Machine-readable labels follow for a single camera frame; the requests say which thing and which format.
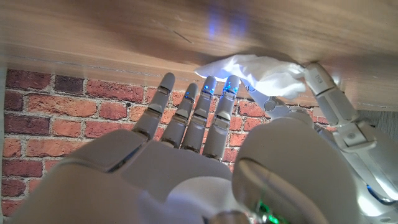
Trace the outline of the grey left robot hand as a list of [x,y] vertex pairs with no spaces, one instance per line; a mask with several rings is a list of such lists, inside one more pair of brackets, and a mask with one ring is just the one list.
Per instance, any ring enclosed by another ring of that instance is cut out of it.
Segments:
[[304,79],[329,125],[340,154],[353,170],[356,203],[368,223],[397,223],[397,143],[359,118],[347,96],[316,62]]

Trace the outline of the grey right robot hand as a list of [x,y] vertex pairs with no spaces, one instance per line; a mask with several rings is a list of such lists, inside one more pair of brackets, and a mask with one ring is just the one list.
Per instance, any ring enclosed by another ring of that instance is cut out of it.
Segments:
[[160,141],[154,139],[175,77],[164,75],[132,130],[95,139],[62,159],[11,223],[362,223],[348,164],[298,108],[253,128],[234,167],[222,163],[238,78],[223,91],[215,135],[193,110],[191,84]]

